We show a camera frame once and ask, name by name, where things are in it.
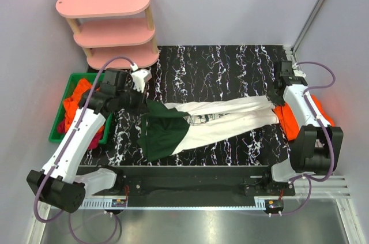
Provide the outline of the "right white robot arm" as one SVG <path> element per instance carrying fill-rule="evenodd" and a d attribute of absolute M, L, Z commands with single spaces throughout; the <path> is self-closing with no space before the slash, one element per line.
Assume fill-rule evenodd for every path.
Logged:
<path fill-rule="evenodd" d="M 327 85 L 309 86 L 297 64 L 274 63 L 274 86 L 269 97 L 278 106 L 289 106 L 298 127 L 296 138 L 289 142 L 288 158 L 271 167 L 275 182 L 292 183 L 300 178 L 323 182 L 336 169 L 344 133 L 323 116 L 310 93 L 330 88 L 335 82 L 332 76 Z"/>

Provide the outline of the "white and green t-shirt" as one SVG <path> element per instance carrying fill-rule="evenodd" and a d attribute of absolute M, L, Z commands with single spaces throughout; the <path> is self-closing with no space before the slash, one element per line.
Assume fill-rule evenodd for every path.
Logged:
<path fill-rule="evenodd" d="M 279 123 L 266 96 L 182 104 L 148 100 L 147 106 L 138 145 L 149 162 Z"/>

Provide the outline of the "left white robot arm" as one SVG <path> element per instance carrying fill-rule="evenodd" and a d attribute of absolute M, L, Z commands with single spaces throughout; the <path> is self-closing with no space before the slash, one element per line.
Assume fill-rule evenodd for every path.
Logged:
<path fill-rule="evenodd" d="M 27 176 L 27 183 L 35 195 L 35 214 L 40 201 L 73 213 L 87 197 L 103 190 L 112 193 L 123 190 L 123 172 L 117 168 L 99 167 L 85 175 L 78 175 L 77 171 L 94 136 L 112 112 L 125 109 L 138 115 L 147 109 L 146 85 L 151 77 L 147 69 L 132 73 L 107 69 L 102 82 L 94 81 L 91 90 L 83 94 L 57 150 L 41 170 L 31 170 Z"/>

